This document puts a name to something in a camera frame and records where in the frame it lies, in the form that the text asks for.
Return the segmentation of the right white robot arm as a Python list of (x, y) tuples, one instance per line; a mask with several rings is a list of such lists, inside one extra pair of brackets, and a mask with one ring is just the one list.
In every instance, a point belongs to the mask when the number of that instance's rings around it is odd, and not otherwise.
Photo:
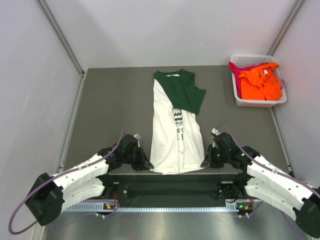
[(213, 128), (211, 136), (203, 166), (219, 169), (229, 164), (240, 170), (232, 183), (218, 185), (222, 199), (260, 199), (293, 219), (304, 233), (320, 237), (319, 188), (275, 167), (253, 148), (241, 147), (231, 134)]

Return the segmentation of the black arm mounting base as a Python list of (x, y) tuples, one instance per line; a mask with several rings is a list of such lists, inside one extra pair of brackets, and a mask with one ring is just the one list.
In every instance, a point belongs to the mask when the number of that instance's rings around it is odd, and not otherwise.
[(248, 178), (242, 173), (105, 174), (99, 179), (106, 185), (103, 196), (116, 193), (116, 199), (121, 202), (147, 197), (207, 197), (214, 201), (248, 198), (244, 190)]

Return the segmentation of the white and green t-shirt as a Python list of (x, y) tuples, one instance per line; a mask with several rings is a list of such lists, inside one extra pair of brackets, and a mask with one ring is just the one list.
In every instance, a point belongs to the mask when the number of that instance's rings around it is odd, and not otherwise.
[(195, 73), (184, 69), (156, 71), (153, 79), (153, 172), (177, 175), (201, 170), (205, 150), (196, 116), (206, 90), (197, 87)]

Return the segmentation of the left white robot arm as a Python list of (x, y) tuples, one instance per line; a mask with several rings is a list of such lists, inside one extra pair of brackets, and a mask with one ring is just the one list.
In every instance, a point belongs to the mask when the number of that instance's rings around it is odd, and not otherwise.
[(98, 151), (69, 170), (41, 174), (25, 205), (41, 226), (52, 223), (69, 207), (95, 197), (109, 198), (114, 191), (107, 174), (128, 164), (134, 171), (151, 170), (138, 134), (123, 136), (114, 146)]

